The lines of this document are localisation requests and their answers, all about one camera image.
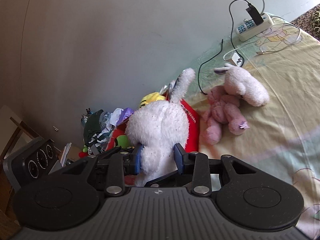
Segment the purple tissue pack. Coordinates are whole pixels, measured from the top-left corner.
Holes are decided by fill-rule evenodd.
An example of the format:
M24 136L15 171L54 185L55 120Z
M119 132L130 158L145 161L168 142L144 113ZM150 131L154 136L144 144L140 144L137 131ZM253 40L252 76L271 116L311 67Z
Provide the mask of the purple tissue pack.
M127 118L129 118L134 113L134 110L130 107L125 109L116 108L110 117L110 124L117 127L122 124Z

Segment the black power adapter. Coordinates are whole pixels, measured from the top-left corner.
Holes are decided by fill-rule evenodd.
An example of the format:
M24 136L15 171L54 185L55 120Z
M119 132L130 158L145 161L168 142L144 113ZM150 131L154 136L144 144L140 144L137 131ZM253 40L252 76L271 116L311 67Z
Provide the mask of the black power adapter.
M249 16L251 16L252 20L254 21L255 25L260 25L264 22L261 14L256 9L255 6L253 6L251 3L248 3L248 8L246 9Z

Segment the white usb charger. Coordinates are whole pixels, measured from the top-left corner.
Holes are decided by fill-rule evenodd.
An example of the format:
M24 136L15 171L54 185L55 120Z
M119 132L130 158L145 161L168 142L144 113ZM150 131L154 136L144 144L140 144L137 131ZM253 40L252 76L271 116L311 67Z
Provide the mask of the white usb charger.
M234 52L231 57L231 62L235 66L242 67L244 59L237 52Z

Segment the green plush toy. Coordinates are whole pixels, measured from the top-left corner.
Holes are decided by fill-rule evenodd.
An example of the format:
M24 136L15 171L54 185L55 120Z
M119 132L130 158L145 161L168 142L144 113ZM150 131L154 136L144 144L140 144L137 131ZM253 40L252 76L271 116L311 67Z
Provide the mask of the green plush toy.
M119 135L118 137L116 137L115 144L117 147L121 147L121 148L128 148L131 146L129 139L125 134Z

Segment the white paper sheets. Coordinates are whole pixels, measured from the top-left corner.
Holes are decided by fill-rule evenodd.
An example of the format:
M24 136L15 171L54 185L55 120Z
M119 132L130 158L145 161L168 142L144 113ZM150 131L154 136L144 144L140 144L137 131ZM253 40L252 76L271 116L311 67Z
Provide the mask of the white paper sheets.
M62 155L61 155L61 159L60 159L60 163L61 166L64 166L66 163L66 159L67 159L67 155L69 153L69 150L71 149L72 143L69 142L66 144L66 146L63 149Z

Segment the green leopard print cloth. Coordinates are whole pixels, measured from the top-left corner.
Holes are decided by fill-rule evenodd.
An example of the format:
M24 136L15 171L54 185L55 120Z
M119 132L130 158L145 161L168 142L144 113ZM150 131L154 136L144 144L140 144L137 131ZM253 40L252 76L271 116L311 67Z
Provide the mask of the green leopard print cloth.
M312 23L312 27L314 32L319 33L320 31L320 11L316 10L312 17L311 17L311 23Z

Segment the pink plush teddy bear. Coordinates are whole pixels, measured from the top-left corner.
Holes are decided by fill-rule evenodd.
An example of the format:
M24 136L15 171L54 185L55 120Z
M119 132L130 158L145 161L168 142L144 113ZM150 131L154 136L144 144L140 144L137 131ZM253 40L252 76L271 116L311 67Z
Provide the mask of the pink plush teddy bear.
M210 145L217 144L222 138L222 127L227 125L233 135L241 135L249 129L246 118L239 107L240 100L229 95L223 86L213 87L207 94L210 107L202 115L207 124L202 136Z

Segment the pastel cartoon bed sheet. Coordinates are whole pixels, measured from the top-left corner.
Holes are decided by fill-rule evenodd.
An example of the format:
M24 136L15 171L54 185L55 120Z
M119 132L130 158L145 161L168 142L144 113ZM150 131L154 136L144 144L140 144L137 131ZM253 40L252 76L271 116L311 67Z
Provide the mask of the pastel cartoon bed sheet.
M304 209L298 228L319 239L319 42L273 16L274 26L240 46L244 68L267 89L267 105L241 104L249 129L224 128L216 145L200 139L211 158L231 154L295 186Z

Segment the dark patterned blanket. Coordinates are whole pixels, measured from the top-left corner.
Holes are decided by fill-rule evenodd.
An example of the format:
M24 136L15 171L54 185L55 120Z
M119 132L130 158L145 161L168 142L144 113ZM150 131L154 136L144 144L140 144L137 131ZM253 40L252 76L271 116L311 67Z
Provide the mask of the dark patterned blanket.
M312 27L312 23L311 23L311 17L316 10L319 10L319 7L320 7L320 4L313 7L312 9L308 10L307 12L300 15L299 17L297 17L296 19L294 19L291 22L292 24L299 27L300 29L302 29L306 33L310 34L311 36L313 36L317 40L319 40L319 33L314 32L313 27Z

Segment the green striped garment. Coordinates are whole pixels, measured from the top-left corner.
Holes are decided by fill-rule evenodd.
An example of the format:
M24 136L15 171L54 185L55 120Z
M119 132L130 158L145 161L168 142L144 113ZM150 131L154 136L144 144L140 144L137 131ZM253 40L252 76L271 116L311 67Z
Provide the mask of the green striped garment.
M84 143L88 148L95 146L99 152L107 147L114 126L110 124L111 113L103 109L96 112L86 109L81 124L84 127Z

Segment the red cardboard box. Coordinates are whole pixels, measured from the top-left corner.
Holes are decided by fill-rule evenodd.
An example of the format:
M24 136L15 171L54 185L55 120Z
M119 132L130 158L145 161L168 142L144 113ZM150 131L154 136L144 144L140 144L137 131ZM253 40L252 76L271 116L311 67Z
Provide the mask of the red cardboard box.
M188 140L185 144L185 151L192 152L199 150L199 134L200 134L200 115L185 101L181 100L181 105L187 114L189 122L189 135ZM121 135L125 135L125 129L127 126L128 119L123 121L117 126L111 134L111 138L107 146L103 147L103 150L110 150L116 147L116 139Z

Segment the white fluffy plush rabbit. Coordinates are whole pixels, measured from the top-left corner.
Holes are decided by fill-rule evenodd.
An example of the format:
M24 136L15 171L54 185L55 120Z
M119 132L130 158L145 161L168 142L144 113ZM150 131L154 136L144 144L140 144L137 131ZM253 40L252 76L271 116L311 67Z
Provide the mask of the white fluffy plush rabbit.
M125 133L131 144L143 145L135 186L143 187L148 181L177 170L174 146L185 146L189 135L188 116L181 100L194 79L192 68L183 70L171 83L169 100L151 102L129 117Z

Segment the yellow tiger plush toy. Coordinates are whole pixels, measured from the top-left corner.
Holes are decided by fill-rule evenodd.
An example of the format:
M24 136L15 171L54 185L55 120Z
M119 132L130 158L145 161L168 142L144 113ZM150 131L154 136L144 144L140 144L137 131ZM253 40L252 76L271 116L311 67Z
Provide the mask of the yellow tiger plush toy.
M151 102L159 101L159 100L166 100L166 97L159 94L159 92L150 93L142 98L142 100L139 104L139 107L141 108L143 106L148 105Z

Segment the pink-white plush rabbit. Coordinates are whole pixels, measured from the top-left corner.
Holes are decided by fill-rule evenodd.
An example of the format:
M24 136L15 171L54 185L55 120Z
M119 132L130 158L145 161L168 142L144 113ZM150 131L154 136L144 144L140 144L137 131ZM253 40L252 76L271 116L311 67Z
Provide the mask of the pink-white plush rabbit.
M214 73L225 76L223 86L229 95L241 97L254 107L269 102L266 88L244 68L225 63L224 67L214 68Z

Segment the white power strip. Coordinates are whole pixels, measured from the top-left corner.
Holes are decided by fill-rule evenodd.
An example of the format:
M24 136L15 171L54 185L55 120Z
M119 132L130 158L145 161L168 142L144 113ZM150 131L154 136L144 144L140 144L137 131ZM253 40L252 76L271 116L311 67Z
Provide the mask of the white power strip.
M260 25L256 25L253 20L249 20L236 28L236 34L241 42L249 40L250 38L262 33L274 25L270 15L263 14L262 18L263 23Z

